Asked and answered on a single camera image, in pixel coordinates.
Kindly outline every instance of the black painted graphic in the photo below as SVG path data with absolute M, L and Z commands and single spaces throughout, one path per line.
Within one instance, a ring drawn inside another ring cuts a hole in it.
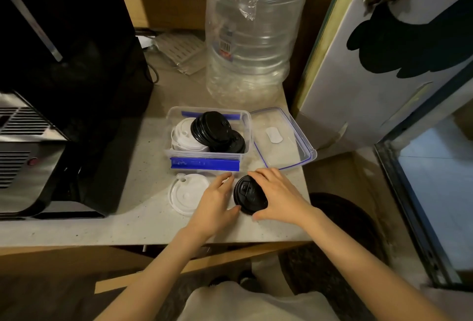
M 347 48 L 359 49 L 359 60 L 366 70 L 385 73 L 400 69 L 399 78 L 456 66 L 473 55 L 473 0 L 456 1 L 426 24 L 399 21 L 383 3 L 355 28 Z

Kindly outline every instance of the person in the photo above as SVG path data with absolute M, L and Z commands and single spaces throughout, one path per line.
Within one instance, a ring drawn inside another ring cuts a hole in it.
M 449 320 L 417 289 L 353 240 L 320 209 L 305 201 L 278 169 L 257 169 L 248 174 L 261 186 L 268 199 L 268 207 L 256 212 L 253 220 L 279 220 L 301 227 L 376 319 Z M 155 318 L 174 282 L 198 248 L 238 218 L 239 206 L 227 210 L 233 181 L 231 173 L 216 177 L 205 190 L 187 226 L 96 318 L 97 321 Z M 278 320 L 337 320 L 327 300 L 319 293 L 278 299 L 246 291 L 235 282 L 195 290 L 179 320 L 266 320 L 270 317 Z

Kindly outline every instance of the person's left hand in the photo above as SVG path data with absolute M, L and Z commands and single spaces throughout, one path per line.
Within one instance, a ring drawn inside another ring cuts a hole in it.
M 192 233 L 197 233 L 203 242 L 238 218 L 240 206 L 227 210 L 228 193 L 234 180 L 230 172 L 218 175 L 205 190 L 187 224 L 186 228 Z

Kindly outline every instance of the red button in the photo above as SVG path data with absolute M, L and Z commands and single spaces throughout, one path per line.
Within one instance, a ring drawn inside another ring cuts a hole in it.
M 28 165 L 36 165 L 36 164 L 38 164 L 38 162 L 39 162 L 39 159 L 38 159 L 38 158 L 31 158 L 31 159 L 27 162 L 27 164 L 28 164 Z

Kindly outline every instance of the hand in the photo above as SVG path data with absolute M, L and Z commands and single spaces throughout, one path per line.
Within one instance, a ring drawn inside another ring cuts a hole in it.
M 218 175 L 205 190 L 186 228 L 206 242 L 211 236 L 238 218 L 241 207 L 227 210 L 228 193 L 235 180 L 232 173 Z
M 261 186 L 268 199 L 268 207 L 254 213 L 253 220 L 273 219 L 301 226 L 304 216 L 316 209 L 278 169 L 260 168 L 249 171 L 248 175 Z

